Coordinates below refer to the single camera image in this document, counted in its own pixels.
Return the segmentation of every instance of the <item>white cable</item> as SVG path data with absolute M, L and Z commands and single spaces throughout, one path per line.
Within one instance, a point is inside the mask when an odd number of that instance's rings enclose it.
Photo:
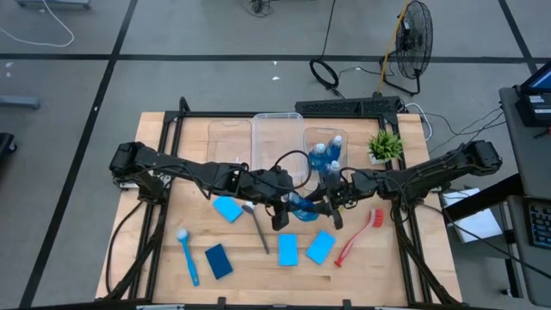
M 427 118 L 427 115 L 424 114 L 424 111 L 423 109 L 416 103 L 407 103 L 406 104 L 406 108 L 409 107 L 409 106 L 415 106 L 417 107 L 417 109 L 419 109 L 419 111 L 421 112 L 421 115 L 423 116 L 424 118 L 424 121 L 427 123 L 427 126 L 429 127 L 429 136 L 427 138 L 424 138 L 425 141 L 428 141 L 430 138 L 432 138 L 432 126 L 430 125 L 429 123 L 429 119 Z
M 27 44 L 32 44 L 32 45 L 37 45 L 37 46 L 47 46 L 47 47 L 68 47 L 74 40 L 75 40 L 75 35 L 72 33 L 72 31 L 62 22 L 59 20 L 59 18 L 52 12 L 52 10 L 50 9 L 50 7 L 48 6 L 48 4 L 46 3 L 46 0 L 42 0 L 42 2 L 44 3 L 44 5 L 46 6 L 46 9 L 48 10 L 48 12 L 50 12 L 50 14 L 52 15 L 52 17 L 59 22 L 59 24 L 61 24 L 61 26 L 63 26 L 63 28 L 65 28 L 65 30 L 67 30 L 67 32 L 71 35 L 71 40 L 65 44 L 53 44 L 53 43 L 40 43 L 40 42 L 32 42 L 32 41 L 27 41 L 27 40 L 22 40 L 22 39 L 18 39 L 16 38 L 13 34 L 10 34 L 9 32 L 7 32 L 6 30 L 4 30 L 2 27 L 0 27 L 0 31 L 2 31 L 3 33 L 5 33 L 6 35 L 8 35 L 11 39 L 13 40 L 16 40 L 16 41 L 19 41 L 21 43 L 27 43 Z

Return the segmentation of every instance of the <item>fan stand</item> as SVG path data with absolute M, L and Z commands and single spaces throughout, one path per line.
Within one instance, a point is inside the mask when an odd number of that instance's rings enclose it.
M 390 52 L 390 53 L 388 54 L 388 58 L 389 58 L 389 59 L 392 58 L 393 54 L 396 54 L 396 52 L 397 52 L 397 51 Z M 382 63 L 383 63 L 384 60 L 385 60 L 384 57 L 381 58 L 381 60 L 379 60 L 379 65 L 381 66 L 381 71 L 382 71 Z M 398 86 L 398 85 L 396 85 L 396 84 L 392 84 L 392 83 L 388 82 L 388 80 L 387 80 L 387 75 L 386 75 L 386 74 L 383 74 L 382 80 L 385 82 L 385 84 L 388 84 L 388 85 L 394 87 L 394 88 L 397 89 L 397 90 L 402 90 L 402 91 L 404 91 L 405 93 L 407 93 L 409 96 L 415 96 L 415 95 L 417 95 L 418 93 L 421 92 L 421 83 L 419 82 L 419 77 L 421 77 L 421 72 L 419 72 L 418 69 L 415 69 L 415 79 L 416 79 L 416 81 L 417 81 L 417 91 L 410 91 L 410 90 L 407 90 L 407 89 L 405 89 L 405 88 L 403 88 L 403 87 L 400 87 L 400 86 Z

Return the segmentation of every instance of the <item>electric fan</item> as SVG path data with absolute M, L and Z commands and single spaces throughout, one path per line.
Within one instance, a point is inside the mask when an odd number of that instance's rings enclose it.
M 400 73 L 409 79 L 417 80 L 417 91 L 413 92 L 387 81 L 386 84 L 398 90 L 403 90 L 410 96 L 417 95 L 421 91 L 419 78 L 427 69 L 432 53 L 432 18 L 424 3 L 417 0 L 411 1 L 407 7 L 404 17 L 400 21 L 396 33 L 396 50 L 388 54 L 388 58 L 396 60 Z M 381 69 L 384 57 L 379 62 Z

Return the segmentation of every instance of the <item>green plant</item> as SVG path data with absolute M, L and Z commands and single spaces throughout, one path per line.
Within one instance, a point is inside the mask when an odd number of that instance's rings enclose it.
M 389 160 L 399 158 L 402 153 L 404 141 L 394 133 L 381 130 L 377 136 L 371 137 L 368 142 L 369 153 L 378 160 Z

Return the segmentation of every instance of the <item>gray utensil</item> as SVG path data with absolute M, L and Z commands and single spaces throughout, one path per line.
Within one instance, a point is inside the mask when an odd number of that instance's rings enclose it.
M 246 202 L 241 208 L 248 214 L 252 215 L 252 218 L 255 221 L 255 225 L 257 226 L 258 235 L 260 236 L 260 239 L 262 240 L 262 244 L 264 245 L 264 249 L 266 250 L 266 254 L 269 254 L 269 248 L 268 244 L 266 243 L 266 238 L 264 237 L 264 233 L 262 232 L 262 229 L 260 228 L 260 224 L 258 223 L 257 216 L 255 215 L 255 205 L 252 204 L 252 202 L 248 201 Z

